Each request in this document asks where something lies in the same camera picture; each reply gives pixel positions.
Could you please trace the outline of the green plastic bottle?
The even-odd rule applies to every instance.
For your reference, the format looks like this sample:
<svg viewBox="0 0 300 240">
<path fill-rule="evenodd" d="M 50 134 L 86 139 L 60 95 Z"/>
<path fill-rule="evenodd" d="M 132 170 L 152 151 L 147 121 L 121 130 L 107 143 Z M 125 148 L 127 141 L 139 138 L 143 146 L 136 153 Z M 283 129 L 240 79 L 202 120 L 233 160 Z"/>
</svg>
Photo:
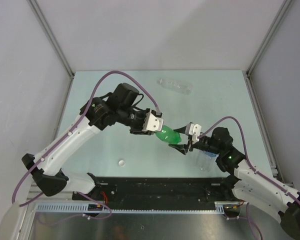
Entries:
<svg viewBox="0 0 300 240">
<path fill-rule="evenodd" d="M 156 132 L 155 135 L 167 144 L 178 144 L 182 141 L 180 133 L 166 125 L 163 125 L 161 131 Z"/>
</svg>

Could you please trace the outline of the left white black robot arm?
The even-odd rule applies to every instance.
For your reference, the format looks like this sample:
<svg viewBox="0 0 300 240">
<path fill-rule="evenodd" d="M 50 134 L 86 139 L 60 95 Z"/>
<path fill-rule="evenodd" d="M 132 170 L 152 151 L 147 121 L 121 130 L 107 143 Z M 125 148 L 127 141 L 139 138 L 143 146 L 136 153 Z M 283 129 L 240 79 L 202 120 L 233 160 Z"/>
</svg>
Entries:
<svg viewBox="0 0 300 240">
<path fill-rule="evenodd" d="M 47 197 L 62 191 L 81 192 L 88 199 L 100 196 L 101 188 L 91 173 L 65 173 L 62 166 L 85 142 L 115 123 L 128 126 L 135 135 L 151 135 L 146 122 L 155 116 L 150 108 L 136 107 L 139 91 L 128 83 L 120 83 L 114 92 L 90 99 L 81 109 L 74 123 L 46 149 L 22 157 L 25 167 Z"/>
</svg>

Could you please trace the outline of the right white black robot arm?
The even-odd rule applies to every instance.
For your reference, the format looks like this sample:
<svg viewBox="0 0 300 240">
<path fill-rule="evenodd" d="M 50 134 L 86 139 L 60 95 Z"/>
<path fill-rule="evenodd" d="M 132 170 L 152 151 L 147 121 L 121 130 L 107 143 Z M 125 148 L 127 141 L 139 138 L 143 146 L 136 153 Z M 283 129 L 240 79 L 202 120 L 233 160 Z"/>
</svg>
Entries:
<svg viewBox="0 0 300 240">
<path fill-rule="evenodd" d="M 188 137 L 187 144 L 171 144 L 183 155 L 194 149 L 217 155 L 219 169 L 228 173 L 220 188 L 221 196 L 255 206 L 275 219 L 294 240 L 300 240 L 300 191 L 267 176 L 248 161 L 247 155 L 233 146 L 233 138 L 225 127 L 217 127 L 211 136 L 200 136 L 201 126 L 189 123 L 176 132 Z"/>
</svg>

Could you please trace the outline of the clear bottle with blue label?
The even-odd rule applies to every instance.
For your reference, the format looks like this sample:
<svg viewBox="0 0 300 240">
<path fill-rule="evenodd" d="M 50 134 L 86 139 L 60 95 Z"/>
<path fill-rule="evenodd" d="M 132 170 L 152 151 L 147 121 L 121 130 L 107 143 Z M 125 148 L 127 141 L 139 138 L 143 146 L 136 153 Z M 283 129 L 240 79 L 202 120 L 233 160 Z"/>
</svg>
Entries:
<svg viewBox="0 0 300 240">
<path fill-rule="evenodd" d="M 200 150 L 196 158 L 196 165 L 201 171 L 210 172 L 217 157 L 218 155 L 215 153 Z"/>
</svg>

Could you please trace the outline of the clear unlabelled plastic bottle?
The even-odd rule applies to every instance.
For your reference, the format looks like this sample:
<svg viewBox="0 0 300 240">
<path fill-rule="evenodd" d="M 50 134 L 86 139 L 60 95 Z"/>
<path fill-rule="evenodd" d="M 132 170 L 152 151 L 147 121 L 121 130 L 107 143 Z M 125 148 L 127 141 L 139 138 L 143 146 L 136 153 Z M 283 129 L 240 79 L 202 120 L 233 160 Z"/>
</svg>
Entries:
<svg viewBox="0 0 300 240">
<path fill-rule="evenodd" d="M 179 93 L 184 95 L 189 95 L 192 92 L 193 85 L 180 81 L 180 80 L 174 80 L 174 79 L 168 79 L 168 78 L 159 78 L 157 81 L 157 84 L 161 87 Z"/>
</svg>

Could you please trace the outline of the white bottle cap front left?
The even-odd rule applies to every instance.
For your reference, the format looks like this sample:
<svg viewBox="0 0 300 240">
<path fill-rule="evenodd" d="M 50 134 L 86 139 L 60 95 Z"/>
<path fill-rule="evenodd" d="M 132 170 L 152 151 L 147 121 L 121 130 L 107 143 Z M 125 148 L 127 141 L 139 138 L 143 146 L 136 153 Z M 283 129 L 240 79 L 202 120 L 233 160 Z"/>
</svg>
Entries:
<svg viewBox="0 0 300 240">
<path fill-rule="evenodd" d="M 120 161 L 118 162 L 118 165 L 119 165 L 120 167 L 123 167 L 123 166 L 125 165 L 125 161 L 124 161 L 124 160 L 120 160 Z"/>
</svg>

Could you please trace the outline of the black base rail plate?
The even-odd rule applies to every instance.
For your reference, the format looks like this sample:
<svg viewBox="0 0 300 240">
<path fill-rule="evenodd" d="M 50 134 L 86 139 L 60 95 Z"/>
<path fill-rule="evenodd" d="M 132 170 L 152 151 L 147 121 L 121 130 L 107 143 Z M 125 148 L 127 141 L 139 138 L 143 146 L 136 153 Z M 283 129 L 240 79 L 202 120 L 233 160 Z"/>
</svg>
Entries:
<svg viewBox="0 0 300 240">
<path fill-rule="evenodd" d="M 95 188 L 87 194 L 93 200 L 112 204 L 174 204 L 227 202 L 239 206 L 232 193 L 233 177 L 94 177 Z"/>
</svg>

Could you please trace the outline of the right aluminium frame post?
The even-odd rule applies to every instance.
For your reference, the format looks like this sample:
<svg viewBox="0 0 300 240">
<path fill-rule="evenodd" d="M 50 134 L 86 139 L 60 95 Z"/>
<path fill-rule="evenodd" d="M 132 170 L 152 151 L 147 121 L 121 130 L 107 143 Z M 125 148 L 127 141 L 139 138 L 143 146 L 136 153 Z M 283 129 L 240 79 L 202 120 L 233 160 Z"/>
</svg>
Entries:
<svg viewBox="0 0 300 240">
<path fill-rule="evenodd" d="M 267 48 L 271 44 L 273 38 L 275 37 L 276 33 L 278 32 L 281 24 L 285 20 L 287 14 L 289 13 L 292 5 L 295 3 L 295 0 L 284 0 L 275 15 L 269 29 L 267 30 L 256 54 L 254 55 L 251 63 L 249 64 L 245 73 L 250 76 L 255 68 L 257 67 L 258 63 L 262 59 L 263 55 L 265 54 Z"/>
</svg>

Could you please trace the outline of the aluminium frame post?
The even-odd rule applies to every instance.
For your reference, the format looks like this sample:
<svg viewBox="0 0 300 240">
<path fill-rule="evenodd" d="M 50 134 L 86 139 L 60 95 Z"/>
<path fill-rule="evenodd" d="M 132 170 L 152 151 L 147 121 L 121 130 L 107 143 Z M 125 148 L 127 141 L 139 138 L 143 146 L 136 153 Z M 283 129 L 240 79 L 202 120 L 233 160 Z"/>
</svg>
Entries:
<svg viewBox="0 0 300 240">
<path fill-rule="evenodd" d="M 47 40 L 49 41 L 53 51 L 55 52 L 57 58 L 62 64 L 63 68 L 67 72 L 67 74 L 72 77 L 75 73 L 72 70 L 55 34 L 52 31 L 52 28 L 45 17 L 44 12 L 42 11 L 37 0 L 27 0 L 28 5 L 30 6 L 34 16 L 36 17 L 43 33 L 45 34 Z"/>
<path fill-rule="evenodd" d="M 258 63 L 262 59 L 263 55 L 265 54 L 267 48 L 271 44 L 273 38 L 275 37 L 276 33 L 278 32 L 281 24 L 285 20 L 287 14 L 289 13 L 292 5 L 295 3 L 295 0 L 284 0 L 275 15 L 269 29 L 267 30 L 256 54 L 254 55 L 251 63 L 249 64 L 245 73 L 250 76 L 255 68 L 257 67 Z"/>
</svg>

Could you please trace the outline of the left aluminium frame post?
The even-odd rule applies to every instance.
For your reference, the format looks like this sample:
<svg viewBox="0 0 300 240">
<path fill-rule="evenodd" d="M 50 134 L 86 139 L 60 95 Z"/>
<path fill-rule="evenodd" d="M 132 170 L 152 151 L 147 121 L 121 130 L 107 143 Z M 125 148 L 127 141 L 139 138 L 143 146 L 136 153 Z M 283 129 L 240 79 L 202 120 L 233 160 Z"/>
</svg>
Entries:
<svg viewBox="0 0 300 240">
<path fill-rule="evenodd" d="M 67 72 L 67 74 L 72 77 L 75 73 L 72 70 L 55 34 L 52 31 L 52 28 L 45 17 L 44 12 L 42 11 L 37 0 L 27 0 L 28 5 L 30 6 L 34 16 L 36 17 L 43 33 L 45 34 L 47 40 L 49 41 L 53 51 L 55 52 L 57 58 L 62 64 L 63 68 Z"/>
</svg>

